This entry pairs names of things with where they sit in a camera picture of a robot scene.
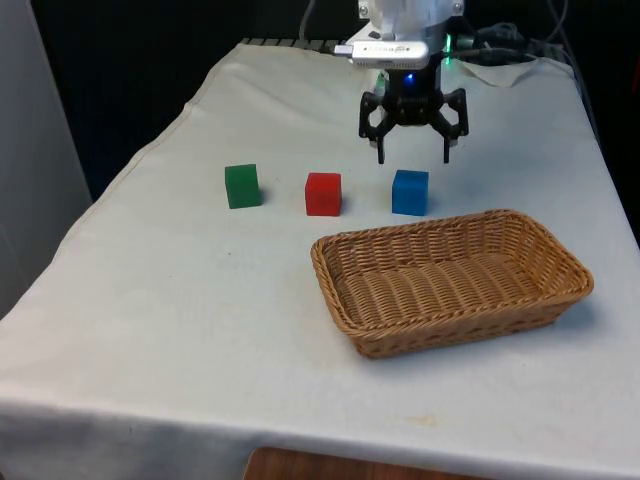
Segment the blue cube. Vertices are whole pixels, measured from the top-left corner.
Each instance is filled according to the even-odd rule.
[[[391,211],[422,217],[427,214],[429,173],[398,170],[393,179]]]

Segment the red cube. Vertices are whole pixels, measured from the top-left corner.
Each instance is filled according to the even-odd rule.
[[[304,187],[307,215],[339,217],[342,186],[339,173],[310,173]]]

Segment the green cube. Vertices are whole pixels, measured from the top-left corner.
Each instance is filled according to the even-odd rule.
[[[255,164],[233,165],[224,169],[229,208],[257,207],[262,205]]]

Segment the cube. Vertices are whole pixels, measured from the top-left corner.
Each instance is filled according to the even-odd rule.
[[[398,170],[393,179],[391,211],[402,215],[426,215],[428,188],[428,172]]]
[[[310,173],[304,187],[309,216],[340,216],[342,185],[339,173]]]
[[[224,169],[229,208],[257,207],[262,205],[255,164],[233,165]]]

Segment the wooden surface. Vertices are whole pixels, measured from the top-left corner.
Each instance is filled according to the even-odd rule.
[[[276,448],[261,448],[253,452],[244,475],[244,480],[477,480],[478,478]]]

